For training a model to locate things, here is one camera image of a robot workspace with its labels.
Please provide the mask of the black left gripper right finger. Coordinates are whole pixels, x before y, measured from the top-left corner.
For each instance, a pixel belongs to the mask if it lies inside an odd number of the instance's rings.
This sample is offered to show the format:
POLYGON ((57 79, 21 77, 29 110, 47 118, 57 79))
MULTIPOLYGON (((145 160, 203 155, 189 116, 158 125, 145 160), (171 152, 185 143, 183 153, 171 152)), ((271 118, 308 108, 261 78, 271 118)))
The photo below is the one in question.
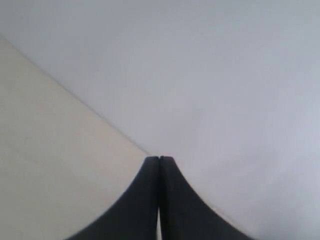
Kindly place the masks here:
POLYGON ((159 214, 163 240, 251 239, 200 198, 169 156, 159 159, 159 214))

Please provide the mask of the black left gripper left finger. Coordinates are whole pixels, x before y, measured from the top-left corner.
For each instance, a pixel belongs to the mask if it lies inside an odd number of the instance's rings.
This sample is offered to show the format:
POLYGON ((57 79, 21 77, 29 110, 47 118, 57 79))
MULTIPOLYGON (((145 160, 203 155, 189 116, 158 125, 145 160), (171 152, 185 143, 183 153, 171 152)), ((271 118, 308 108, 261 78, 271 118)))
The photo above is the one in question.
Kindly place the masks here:
POLYGON ((146 157, 127 190, 70 240, 156 240, 160 159, 146 157))

